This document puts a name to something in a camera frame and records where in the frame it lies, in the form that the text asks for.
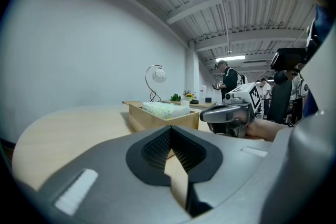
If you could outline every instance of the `white lamp shade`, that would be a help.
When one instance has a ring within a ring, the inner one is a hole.
[[[167,74],[166,74],[166,72],[163,71],[163,69],[158,68],[153,72],[152,78],[155,82],[161,83],[161,82],[166,81]]]

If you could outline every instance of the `ceiling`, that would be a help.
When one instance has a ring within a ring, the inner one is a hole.
[[[315,16],[313,0],[136,1],[167,24],[183,45],[195,42],[201,62],[216,79],[216,58],[246,55],[230,66],[250,82],[274,74],[269,63],[278,48],[305,45],[305,29]]]

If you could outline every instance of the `table lamp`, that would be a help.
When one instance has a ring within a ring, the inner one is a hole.
[[[166,72],[163,71],[162,66],[160,66],[160,65],[152,65],[152,66],[148,67],[148,69],[146,71],[146,74],[145,74],[146,84],[147,84],[148,88],[151,90],[151,94],[150,94],[151,102],[153,102],[155,96],[159,97],[159,99],[161,101],[161,97],[158,96],[156,94],[156,92],[152,90],[151,87],[149,87],[148,82],[147,82],[147,73],[148,73],[148,70],[150,70],[152,67],[159,67],[153,72],[153,75],[152,75],[152,78],[155,82],[162,83],[162,82],[166,81],[167,75],[166,75]]]

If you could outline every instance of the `wooden box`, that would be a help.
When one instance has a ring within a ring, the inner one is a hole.
[[[198,130],[200,120],[198,112],[190,111],[189,115],[165,120],[143,110],[141,106],[130,103],[129,107],[129,121],[137,132],[166,125],[178,125]]]

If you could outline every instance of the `black jacket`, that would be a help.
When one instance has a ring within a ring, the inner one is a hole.
[[[238,80],[238,75],[237,72],[233,69],[230,69],[228,67],[224,71],[224,76],[223,76],[223,84],[226,86],[226,89],[221,89],[222,91],[222,99],[225,98],[225,94],[227,92],[231,92],[235,88],[237,88],[237,80]]]

